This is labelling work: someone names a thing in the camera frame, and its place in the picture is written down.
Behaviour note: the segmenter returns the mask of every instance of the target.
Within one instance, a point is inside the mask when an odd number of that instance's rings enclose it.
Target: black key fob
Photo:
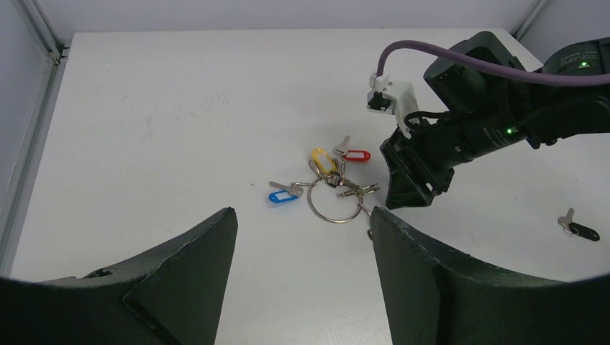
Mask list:
[[[570,228],[572,234],[575,234],[576,236],[580,236],[585,239],[590,239],[594,242],[599,241],[599,234],[597,233],[597,231],[588,228],[584,225],[580,225],[578,223],[569,223],[568,228]]]

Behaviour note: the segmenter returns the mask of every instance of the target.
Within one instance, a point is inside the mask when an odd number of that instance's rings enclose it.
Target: key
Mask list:
[[[574,217],[574,208],[570,208],[568,210],[568,214],[565,215],[565,217],[559,217],[557,219],[557,223],[559,225],[561,225],[561,227],[564,228],[564,230],[566,230],[569,233],[572,233],[572,231],[570,230],[570,223],[572,223],[572,218]]]
[[[301,190],[301,192],[297,192],[297,193],[303,194],[303,187],[315,187],[316,185],[317,185],[317,180],[316,180],[316,182],[312,182],[312,183],[293,182],[290,184],[290,188],[298,188],[299,190]]]
[[[336,188],[337,186],[341,185],[341,176],[339,176],[339,174],[337,173],[333,173],[328,178],[326,178],[325,183],[329,187]]]
[[[303,195],[303,188],[301,188],[297,185],[287,186],[287,185],[281,185],[281,184],[279,184],[277,182],[273,182],[273,181],[269,182],[269,185],[274,188],[285,190],[286,192],[288,192],[288,194],[290,196],[296,196],[296,197],[300,198]]]
[[[359,203],[358,205],[360,205],[360,207],[362,208],[362,210],[364,212],[366,212],[366,214],[368,214],[368,218],[370,218],[373,215],[373,212],[371,210],[369,210],[368,208],[366,208],[366,206],[364,206],[363,204]]]
[[[343,156],[339,156],[338,158],[334,158],[334,165],[337,166],[337,173],[341,178],[345,178],[345,166],[347,165],[347,160],[343,158]]]
[[[360,189],[362,189],[362,187],[360,187],[359,185],[355,184],[354,182],[348,180],[347,178],[341,179],[340,185],[352,188],[353,190],[360,190]]]
[[[588,228],[587,226],[575,223],[573,217],[574,209],[570,208],[568,210],[568,214],[565,217],[559,217],[557,222],[569,234],[574,234],[576,236],[583,237],[584,239],[589,239],[593,242],[599,241],[599,233],[597,231]]]
[[[339,198],[346,198],[348,196],[365,196],[367,194],[371,194],[372,192],[376,192],[377,190],[380,190],[381,187],[379,187],[379,185],[377,183],[375,183],[374,185],[368,185],[366,187],[357,189],[357,190],[348,190],[347,192],[343,192],[343,193],[339,193],[337,194],[337,196]]]
[[[345,155],[347,153],[347,143],[350,141],[350,138],[351,136],[346,135],[341,144],[335,145],[335,147],[332,148],[332,153],[339,156]]]

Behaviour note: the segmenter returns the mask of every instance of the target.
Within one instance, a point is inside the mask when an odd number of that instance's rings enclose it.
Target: purple cable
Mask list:
[[[610,74],[577,77],[569,75],[527,72],[524,70],[517,70],[514,68],[496,65],[495,63],[487,63],[485,61],[475,59],[474,57],[466,56],[464,54],[447,50],[436,45],[431,45],[429,43],[409,40],[396,41],[383,50],[381,56],[379,57],[379,63],[377,64],[377,75],[383,75],[383,67],[386,64],[388,56],[394,50],[398,49],[415,49],[419,50],[420,52],[427,52],[428,54],[453,60],[461,63],[464,66],[474,68],[484,73],[497,75],[499,77],[504,77],[515,81],[524,81],[526,83],[551,86],[597,86],[610,84]]]

